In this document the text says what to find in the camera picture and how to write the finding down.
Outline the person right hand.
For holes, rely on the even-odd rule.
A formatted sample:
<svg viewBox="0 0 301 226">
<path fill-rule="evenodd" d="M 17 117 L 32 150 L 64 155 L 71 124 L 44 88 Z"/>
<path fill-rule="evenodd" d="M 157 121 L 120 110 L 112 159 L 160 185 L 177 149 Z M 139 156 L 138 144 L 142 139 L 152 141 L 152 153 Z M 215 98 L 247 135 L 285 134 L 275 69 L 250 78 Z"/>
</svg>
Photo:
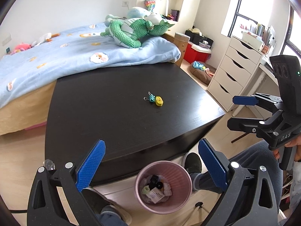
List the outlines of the person right hand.
<svg viewBox="0 0 301 226">
<path fill-rule="evenodd" d="M 296 162 L 300 162 L 301 160 L 301 149 L 300 149 L 300 146 L 301 146 L 301 137 L 300 135 L 296 138 L 294 138 L 293 140 L 289 141 L 288 143 L 286 143 L 284 145 L 285 147 L 297 147 L 296 149 L 296 153 L 295 153 L 295 157 L 294 157 L 294 161 Z M 274 157 L 276 160 L 278 160 L 280 158 L 280 153 L 279 153 L 279 150 L 274 150 L 273 151 L 273 154 L 274 154 Z"/>
</svg>

